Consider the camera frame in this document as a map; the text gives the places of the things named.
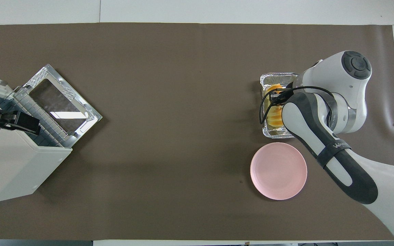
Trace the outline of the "cream toaster oven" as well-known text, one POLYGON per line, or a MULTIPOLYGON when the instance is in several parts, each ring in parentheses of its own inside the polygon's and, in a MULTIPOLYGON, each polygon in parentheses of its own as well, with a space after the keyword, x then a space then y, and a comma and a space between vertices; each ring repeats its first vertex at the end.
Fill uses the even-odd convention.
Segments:
MULTIPOLYGON (((15 108, 14 91, 0 85, 0 109, 15 108)), ((0 131, 0 201, 34 193, 72 148, 39 146, 30 133, 0 131)))

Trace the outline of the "pink round plate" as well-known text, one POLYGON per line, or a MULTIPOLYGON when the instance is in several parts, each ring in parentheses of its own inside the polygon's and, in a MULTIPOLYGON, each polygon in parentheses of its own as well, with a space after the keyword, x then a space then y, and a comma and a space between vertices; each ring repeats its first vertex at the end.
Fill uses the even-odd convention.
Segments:
POLYGON ((262 146, 253 156, 250 177, 266 198, 282 201, 298 195, 307 180, 304 157, 293 146, 274 142, 262 146))

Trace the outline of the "aluminium foil baking tray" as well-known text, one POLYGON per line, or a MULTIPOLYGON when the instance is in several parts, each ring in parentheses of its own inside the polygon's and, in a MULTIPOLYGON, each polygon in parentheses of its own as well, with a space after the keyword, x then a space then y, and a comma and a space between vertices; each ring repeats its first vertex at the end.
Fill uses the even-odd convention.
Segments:
POLYGON ((294 138, 294 136, 291 135, 291 133, 286 130, 285 126, 283 125, 282 127, 272 127, 267 124, 267 109, 270 106, 270 92, 265 94, 265 89, 268 86, 271 86, 273 84, 278 84, 283 88, 288 87, 292 82, 295 81, 296 77, 298 75, 296 73, 265 73, 261 75, 260 78, 260 83, 262 86, 262 100, 261 100, 261 117, 260 121, 263 124, 262 132, 264 136, 270 138, 270 139, 288 139, 288 138, 294 138))

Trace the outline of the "glass oven door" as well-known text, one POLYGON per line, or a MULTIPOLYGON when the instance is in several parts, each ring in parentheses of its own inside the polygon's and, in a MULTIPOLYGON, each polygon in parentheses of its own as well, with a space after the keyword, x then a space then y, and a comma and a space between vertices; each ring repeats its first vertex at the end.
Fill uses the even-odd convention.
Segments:
POLYGON ((102 119, 99 112, 96 111, 51 65, 46 65, 40 69, 39 72, 23 86, 35 88, 41 84, 51 84, 55 86, 55 88, 57 88, 76 109, 78 109, 78 112, 57 112, 57 114, 55 114, 58 119, 80 120, 75 130, 78 134, 77 141, 102 119))

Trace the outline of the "yellow braided bread loaf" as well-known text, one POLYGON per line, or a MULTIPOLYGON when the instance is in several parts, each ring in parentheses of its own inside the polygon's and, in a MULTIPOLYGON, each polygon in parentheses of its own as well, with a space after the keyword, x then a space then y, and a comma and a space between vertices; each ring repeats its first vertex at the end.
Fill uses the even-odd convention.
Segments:
MULTIPOLYGON (((278 89, 278 88, 283 88, 280 85, 280 83, 268 86, 265 89, 265 94, 267 94, 271 90, 278 89)), ((266 118, 267 124, 269 126, 272 126, 275 128, 282 127, 283 126, 282 111, 283 111, 282 105, 272 106, 267 114, 267 118, 266 118)))

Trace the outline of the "brown table mat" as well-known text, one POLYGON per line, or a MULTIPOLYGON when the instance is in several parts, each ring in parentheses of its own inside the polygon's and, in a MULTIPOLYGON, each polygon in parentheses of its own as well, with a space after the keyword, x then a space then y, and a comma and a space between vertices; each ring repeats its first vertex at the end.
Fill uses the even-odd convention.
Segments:
POLYGON ((308 166, 298 195, 274 201, 250 179, 271 142, 260 76, 345 50, 373 74, 366 123, 340 137, 394 165, 391 26, 0 25, 0 79, 21 86, 50 64, 103 116, 32 195, 0 202, 0 239, 393 240, 297 139, 286 143, 308 166))

